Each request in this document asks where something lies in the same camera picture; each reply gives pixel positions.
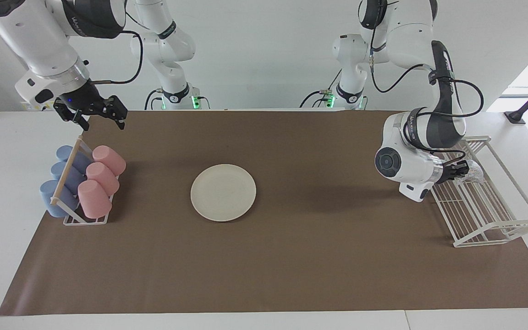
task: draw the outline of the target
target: white table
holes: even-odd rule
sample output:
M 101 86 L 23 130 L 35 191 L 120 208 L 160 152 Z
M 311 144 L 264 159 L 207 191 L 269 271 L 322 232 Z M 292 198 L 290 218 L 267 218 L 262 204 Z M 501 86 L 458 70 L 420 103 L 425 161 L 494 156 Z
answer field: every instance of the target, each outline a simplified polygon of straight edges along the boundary
M 0 303 L 44 212 L 38 187 L 50 179 L 55 150 L 73 144 L 80 132 L 54 112 L 0 112 Z M 490 135 L 492 146 L 528 195 L 526 126 L 510 125 L 500 113 L 485 113 L 468 120 L 468 135 Z M 528 245 L 528 235 L 524 239 Z M 528 328 L 528 309 L 0 317 L 0 329 L 131 329 L 141 325 L 169 329 L 517 330 Z

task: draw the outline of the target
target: white plate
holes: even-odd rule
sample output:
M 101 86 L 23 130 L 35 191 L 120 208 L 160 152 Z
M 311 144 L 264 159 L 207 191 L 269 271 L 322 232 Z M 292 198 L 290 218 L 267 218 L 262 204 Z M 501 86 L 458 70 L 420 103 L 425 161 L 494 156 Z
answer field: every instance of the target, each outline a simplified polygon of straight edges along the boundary
M 193 182 L 191 203 L 203 217 L 231 221 L 244 215 L 256 199 L 256 182 L 243 168 L 221 164 L 212 166 Z

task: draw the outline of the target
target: black circular cap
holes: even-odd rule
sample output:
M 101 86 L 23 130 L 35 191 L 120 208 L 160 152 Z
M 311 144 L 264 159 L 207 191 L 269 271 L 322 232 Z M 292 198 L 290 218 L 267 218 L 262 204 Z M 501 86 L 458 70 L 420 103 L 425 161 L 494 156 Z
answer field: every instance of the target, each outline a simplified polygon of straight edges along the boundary
M 401 157 L 393 148 L 382 148 L 374 159 L 376 169 L 385 177 L 394 177 L 401 169 Z

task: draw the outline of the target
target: pink cup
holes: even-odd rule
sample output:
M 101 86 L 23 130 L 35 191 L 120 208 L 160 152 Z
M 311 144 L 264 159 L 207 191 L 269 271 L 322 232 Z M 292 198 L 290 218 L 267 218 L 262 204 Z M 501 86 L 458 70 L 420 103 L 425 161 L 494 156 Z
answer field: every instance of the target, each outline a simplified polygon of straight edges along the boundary
M 111 211 L 112 205 L 105 190 L 95 180 L 79 184 L 79 201 L 84 215 L 89 219 L 104 217 Z
M 109 167 L 103 163 L 92 163 L 87 167 L 87 179 L 95 180 L 107 193 L 107 196 L 111 196 L 119 189 L 119 181 Z
M 93 150 L 93 159 L 105 164 L 115 176 L 119 176 L 126 170 L 126 161 L 115 150 L 108 146 L 98 146 Z

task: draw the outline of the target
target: table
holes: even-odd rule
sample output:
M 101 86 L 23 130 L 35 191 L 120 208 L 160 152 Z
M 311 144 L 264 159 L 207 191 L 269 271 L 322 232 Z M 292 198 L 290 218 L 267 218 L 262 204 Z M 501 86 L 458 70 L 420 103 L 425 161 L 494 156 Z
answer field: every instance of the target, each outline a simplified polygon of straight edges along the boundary
M 478 117 L 468 120 L 468 134 L 470 135 L 490 135 L 492 136 L 492 145 L 495 150 L 503 158 L 503 161 L 511 171 L 512 175 L 522 186 L 522 189 L 528 194 L 528 129 L 525 126 L 509 125 L 502 114 L 486 113 Z M 43 182 L 48 179 L 48 168 L 52 163 L 41 163 L 43 154 L 50 149 L 54 149 L 62 144 L 71 144 L 74 138 L 80 133 L 78 127 L 63 123 L 59 121 L 57 115 L 51 112 L 44 113 L 0 113 L 0 196 L 2 190 L 8 185 L 8 182 L 13 184 L 8 188 L 11 192 L 11 198 L 8 201 L 0 201 L 0 302 L 8 288 L 13 274 L 17 269 L 17 265 L 21 261 L 21 257 L 27 248 L 31 236 L 38 225 L 40 216 L 43 212 L 42 203 L 37 194 L 29 194 L 25 192 L 35 192 L 38 188 L 38 182 Z M 13 167 L 12 161 L 16 160 L 25 166 L 22 168 Z M 9 219 L 10 214 L 16 214 L 13 223 L 2 223 L 1 219 Z M 528 245 L 528 236 L 525 236 L 525 241 Z M 436 320 L 442 322 L 461 318 L 464 322 L 470 319 L 473 325 L 485 325 L 486 319 L 504 317 L 505 315 L 514 315 L 517 319 L 528 320 L 528 309 L 522 311 L 413 311 L 405 313 L 404 311 L 388 311 L 388 312 L 351 312 L 345 314 L 330 313 L 331 318 L 342 319 L 345 315 L 356 315 L 352 320 L 343 323 L 341 328 L 356 328 L 360 324 L 383 324 L 391 329 L 406 329 L 407 317 L 411 328 L 419 329 L 421 326 L 433 325 Z M 484 313 L 484 320 L 469 317 L 469 315 L 482 315 Z M 242 317 L 233 315 L 226 318 L 230 323 L 229 326 L 238 326 L 240 324 L 247 324 L 260 320 L 264 324 L 272 325 L 279 320 L 287 319 L 284 317 L 290 314 L 294 318 L 294 326 L 304 326 L 305 324 L 319 324 L 315 322 L 316 315 L 324 313 L 270 313 L 266 316 L 262 314 L 244 314 Z M 200 324 L 201 319 L 218 318 L 218 314 L 211 314 L 209 316 L 197 315 L 196 321 L 189 321 L 191 324 Z M 123 321 L 125 316 L 120 315 L 90 315 L 86 317 L 66 315 L 62 317 L 40 317 L 40 318 L 19 318 L 29 319 L 33 327 L 44 326 L 46 322 L 51 319 L 61 320 L 65 318 L 89 320 L 90 322 L 109 322 L 115 324 L 125 325 Z M 136 323 L 139 322 L 156 322 L 156 320 L 172 320 L 173 326 L 177 322 L 177 318 L 188 318 L 189 316 L 180 317 L 177 315 L 145 315 L 136 316 Z M 0 327 L 6 324 L 13 324 L 14 318 L 0 318 Z M 398 325 L 391 323 L 388 320 L 400 321 Z

